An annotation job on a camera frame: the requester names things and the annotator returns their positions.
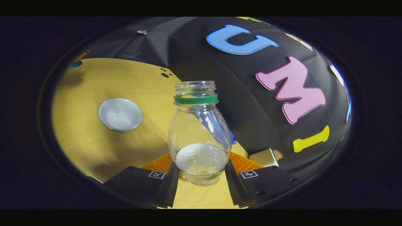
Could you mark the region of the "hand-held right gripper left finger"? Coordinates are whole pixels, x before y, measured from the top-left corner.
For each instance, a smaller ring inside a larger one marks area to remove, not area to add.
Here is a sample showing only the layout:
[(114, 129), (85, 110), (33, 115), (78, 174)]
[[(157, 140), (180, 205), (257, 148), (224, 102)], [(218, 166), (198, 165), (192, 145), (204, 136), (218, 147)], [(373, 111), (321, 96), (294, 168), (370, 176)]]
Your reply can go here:
[(128, 166), (103, 185), (131, 202), (167, 208), (173, 206), (178, 179), (179, 169), (167, 153), (140, 168)]

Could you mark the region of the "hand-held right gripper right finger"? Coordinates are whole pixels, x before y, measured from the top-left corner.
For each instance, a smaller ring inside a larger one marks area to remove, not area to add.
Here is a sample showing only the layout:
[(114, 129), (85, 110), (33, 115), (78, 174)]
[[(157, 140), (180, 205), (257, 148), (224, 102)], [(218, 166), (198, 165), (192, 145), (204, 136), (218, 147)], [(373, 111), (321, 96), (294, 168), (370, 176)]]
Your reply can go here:
[(230, 153), (225, 175), (233, 204), (239, 207), (268, 204), (302, 184), (276, 165), (261, 166), (237, 153)]

